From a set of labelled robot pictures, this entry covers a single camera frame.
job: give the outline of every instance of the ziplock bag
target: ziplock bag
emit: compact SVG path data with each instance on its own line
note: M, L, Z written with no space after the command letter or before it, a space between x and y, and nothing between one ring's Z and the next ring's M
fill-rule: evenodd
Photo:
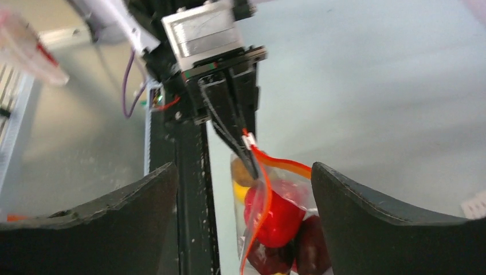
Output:
M323 275L331 267L312 193L311 168L251 146L256 180L232 156L240 275Z
M0 62L23 69L52 85L65 85L69 76L46 50L37 33L18 13L0 5Z

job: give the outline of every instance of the brown nut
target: brown nut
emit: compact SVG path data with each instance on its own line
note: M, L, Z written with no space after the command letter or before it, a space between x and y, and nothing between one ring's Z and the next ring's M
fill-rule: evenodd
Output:
M231 162L231 177L244 187L252 187L256 184L240 158Z

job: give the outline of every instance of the gray floor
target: gray floor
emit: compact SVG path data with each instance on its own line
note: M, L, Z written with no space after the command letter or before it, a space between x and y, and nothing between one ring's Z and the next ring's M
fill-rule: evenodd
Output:
M43 30L61 24L44 27L27 0L9 1ZM57 18L69 25L72 17ZM248 45L269 50L258 112L268 153L324 162L453 215L486 189L486 30L460 1L275 0L240 26ZM143 110L127 121L119 102L128 45L56 56L72 79L42 91L22 179L6 189L11 210L23 214L88 201L143 172ZM134 71L129 91L139 81ZM221 271L235 274L230 152L212 131L210 150Z

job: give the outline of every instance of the black curved foam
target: black curved foam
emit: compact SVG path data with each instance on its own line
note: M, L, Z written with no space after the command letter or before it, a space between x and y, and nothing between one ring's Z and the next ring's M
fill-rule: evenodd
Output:
M36 275L157 274L177 187L177 169L167 164L73 209L0 223L0 267Z
M322 163L312 188L335 275L486 274L486 219L410 205Z

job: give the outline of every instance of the dark red fruit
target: dark red fruit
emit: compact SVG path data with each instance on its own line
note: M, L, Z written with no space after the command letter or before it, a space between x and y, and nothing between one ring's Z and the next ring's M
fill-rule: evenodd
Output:
M255 240L248 251L248 261L261 275L288 274L294 258L290 243L281 248L268 248Z
M297 273L299 275L322 275L331 267L324 231L318 216L302 222L295 238Z
M292 265L292 269L291 269L293 272L297 273L297 261L294 260L293 261L293 265Z
M250 188L245 196L244 218L246 226L249 228L254 228L261 218L265 202L264 196L261 194L256 196L257 188ZM253 224L250 224L252 211L254 211L255 215L251 221ZM257 239L266 247L281 248L295 237L304 216L304 210L286 201L277 193L272 192L272 203L269 213L259 231L256 232Z

